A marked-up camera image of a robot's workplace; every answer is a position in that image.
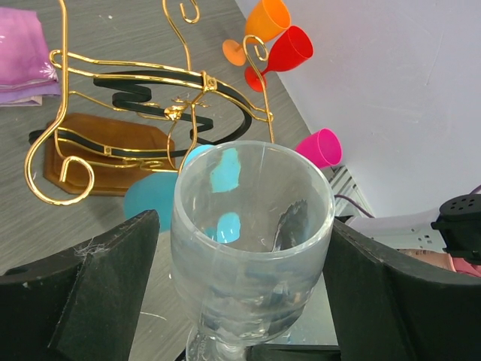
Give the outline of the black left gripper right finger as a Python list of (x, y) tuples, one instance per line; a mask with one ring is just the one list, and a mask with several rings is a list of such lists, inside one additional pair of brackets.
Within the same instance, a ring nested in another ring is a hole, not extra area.
[(343, 360), (478, 360), (480, 279), (334, 221), (323, 270)]

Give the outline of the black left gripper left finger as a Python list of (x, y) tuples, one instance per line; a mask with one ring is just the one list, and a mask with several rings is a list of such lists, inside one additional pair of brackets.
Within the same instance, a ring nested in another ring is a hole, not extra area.
[(156, 211), (1, 276), (3, 360), (127, 360), (159, 236)]

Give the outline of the blue wine glass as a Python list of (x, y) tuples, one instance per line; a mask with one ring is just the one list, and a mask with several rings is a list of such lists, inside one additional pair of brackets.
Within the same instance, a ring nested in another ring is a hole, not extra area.
[(201, 145), (192, 150), (181, 172), (154, 172), (134, 183), (124, 197), (126, 218), (154, 210), (160, 230), (171, 240), (221, 241), (220, 200), (213, 195), (212, 171), (219, 163), (219, 148)]

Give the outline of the clear wine glass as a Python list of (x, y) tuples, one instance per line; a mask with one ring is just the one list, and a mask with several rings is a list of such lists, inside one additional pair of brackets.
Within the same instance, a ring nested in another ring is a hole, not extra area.
[(287, 147), (207, 147), (176, 182), (172, 281), (192, 322), (188, 360), (244, 360), (285, 333), (322, 274), (334, 222), (324, 174)]

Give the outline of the pink wine glass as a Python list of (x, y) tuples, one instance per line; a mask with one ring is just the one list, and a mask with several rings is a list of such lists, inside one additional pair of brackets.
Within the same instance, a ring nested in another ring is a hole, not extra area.
[(319, 169), (337, 166), (343, 158), (343, 148), (339, 138), (327, 128), (309, 135), (295, 148), (295, 151)]

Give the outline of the gold wire wine glass rack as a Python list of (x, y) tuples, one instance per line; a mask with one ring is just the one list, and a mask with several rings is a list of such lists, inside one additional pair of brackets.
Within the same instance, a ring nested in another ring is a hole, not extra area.
[(190, 144), (174, 148), (172, 134), (145, 122), (133, 123), (88, 114), (69, 113), (73, 90), (69, 77), (75, 73), (71, 59), (89, 58), (68, 49), (68, 9), (59, 4), (62, 16), (62, 46), (50, 52), (49, 63), (62, 72), (61, 101), (55, 119), (29, 137), (24, 161), (24, 178), (30, 191), (42, 202), (69, 206), (87, 196), (121, 196), (141, 174), (178, 174), (192, 153), (202, 144), (201, 133), (213, 128), (213, 121), (196, 114), (208, 94), (220, 96), (243, 113), (242, 124), (225, 137), (233, 141), (244, 135), (254, 120), (272, 124), (268, 105), (255, 106), (233, 86), (194, 71), (191, 65), (179, 68), (148, 62), (105, 60), (105, 73), (84, 71), (99, 87), (113, 93), (108, 108), (133, 113), (143, 120), (157, 120), (175, 127), (190, 124)]

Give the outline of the red wine glass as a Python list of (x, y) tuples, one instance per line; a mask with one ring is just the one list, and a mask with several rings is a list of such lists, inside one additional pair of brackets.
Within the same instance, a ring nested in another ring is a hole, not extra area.
[(268, 64), (260, 72), (267, 84), (265, 75), (270, 72), (284, 72), (297, 68), (313, 56), (313, 44), (307, 33), (298, 26), (290, 26), (274, 43), (268, 57)]

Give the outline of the orange wine glass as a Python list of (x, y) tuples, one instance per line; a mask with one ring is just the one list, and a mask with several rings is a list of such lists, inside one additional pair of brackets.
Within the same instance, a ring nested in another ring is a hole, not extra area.
[[(282, 0), (261, 0), (247, 17), (245, 35), (255, 35), (268, 42), (291, 25), (289, 9)], [(228, 39), (222, 43), (225, 58), (233, 65), (243, 66), (246, 56), (242, 44)]]

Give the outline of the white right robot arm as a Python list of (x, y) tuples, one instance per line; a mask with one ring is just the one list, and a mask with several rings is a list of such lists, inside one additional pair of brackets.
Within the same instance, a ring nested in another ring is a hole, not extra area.
[(346, 225), (408, 256), (446, 270), (480, 276), (480, 191), (439, 208), (397, 217), (350, 217)]

